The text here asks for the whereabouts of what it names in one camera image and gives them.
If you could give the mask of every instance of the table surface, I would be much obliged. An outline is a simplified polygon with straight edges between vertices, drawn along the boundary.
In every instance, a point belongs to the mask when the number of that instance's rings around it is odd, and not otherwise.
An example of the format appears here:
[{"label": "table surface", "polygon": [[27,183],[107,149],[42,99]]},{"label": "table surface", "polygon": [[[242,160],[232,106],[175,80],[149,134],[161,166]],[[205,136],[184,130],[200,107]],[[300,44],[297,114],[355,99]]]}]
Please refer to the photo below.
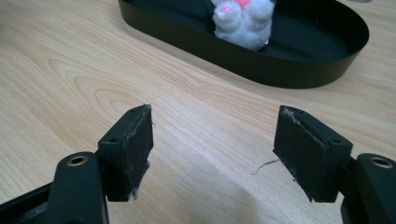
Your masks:
[{"label": "table surface", "polygon": [[109,203],[111,223],[342,223],[342,195],[310,203],[281,162],[258,171],[277,159],[280,105],[349,139],[354,158],[396,159],[395,1],[341,2],[367,22],[368,44],[333,83],[286,90],[136,31],[115,0],[1,0],[0,203],[151,104],[151,167],[136,201]]}]

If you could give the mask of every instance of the white stuffed toy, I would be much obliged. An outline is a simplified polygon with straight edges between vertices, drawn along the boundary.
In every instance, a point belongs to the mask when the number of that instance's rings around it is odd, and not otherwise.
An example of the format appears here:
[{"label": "white stuffed toy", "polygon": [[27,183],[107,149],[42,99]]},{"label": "white stuffed toy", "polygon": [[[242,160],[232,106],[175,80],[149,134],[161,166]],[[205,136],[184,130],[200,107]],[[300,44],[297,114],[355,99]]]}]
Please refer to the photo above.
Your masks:
[{"label": "white stuffed toy", "polygon": [[274,12],[271,0],[211,1],[216,37],[252,50],[268,44]]}]

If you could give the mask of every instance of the light wood surface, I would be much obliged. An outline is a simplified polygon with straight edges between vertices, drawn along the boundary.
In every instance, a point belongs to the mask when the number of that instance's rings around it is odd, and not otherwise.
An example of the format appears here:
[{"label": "light wood surface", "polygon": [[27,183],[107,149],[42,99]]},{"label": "light wood surface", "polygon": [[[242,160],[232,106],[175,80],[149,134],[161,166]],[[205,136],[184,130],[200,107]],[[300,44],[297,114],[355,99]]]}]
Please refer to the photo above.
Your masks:
[{"label": "light wood surface", "polygon": [[310,90],[246,80],[129,27],[116,0],[0,0],[0,203],[52,181],[57,162],[128,109],[153,108],[139,198],[111,223],[342,223],[272,152],[280,105],[396,160],[396,3],[341,1],[371,36],[347,72]]}]

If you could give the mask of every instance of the stuffed animal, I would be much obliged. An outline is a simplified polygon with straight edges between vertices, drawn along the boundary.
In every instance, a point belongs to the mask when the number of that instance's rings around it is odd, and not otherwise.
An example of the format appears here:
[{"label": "stuffed animal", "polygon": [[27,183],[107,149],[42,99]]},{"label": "stuffed animal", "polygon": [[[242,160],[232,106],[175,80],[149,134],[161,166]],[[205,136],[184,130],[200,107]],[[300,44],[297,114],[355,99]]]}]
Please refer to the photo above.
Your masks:
[{"label": "stuffed animal", "polygon": [[271,0],[211,1],[216,37],[252,50],[268,44],[274,12]]}]

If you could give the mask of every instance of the screw hole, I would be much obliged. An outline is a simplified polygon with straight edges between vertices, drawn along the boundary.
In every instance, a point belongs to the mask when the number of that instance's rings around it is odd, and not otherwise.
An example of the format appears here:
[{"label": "screw hole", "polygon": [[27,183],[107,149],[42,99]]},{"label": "screw hole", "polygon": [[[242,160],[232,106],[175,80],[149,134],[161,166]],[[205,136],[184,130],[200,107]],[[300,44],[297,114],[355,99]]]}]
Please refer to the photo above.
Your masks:
[{"label": "screw hole", "polygon": [[111,143],[116,143],[119,141],[119,138],[110,138],[108,141]]},{"label": "screw hole", "polygon": [[75,158],[68,161],[67,165],[68,166],[79,166],[79,165],[85,163],[87,160],[88,160],[88,157],[86,157],[86,156],[76,156]]},{"label": "screw hole", "polygon": [[384,160],[382,158],[379,158],[379,157],[372,157],[371,162],[372,162],[372,164],[374,164],[376,166],[386,168],[386,169],[390,169],[393,167],[392,163],[390,163],[389,161]]}]

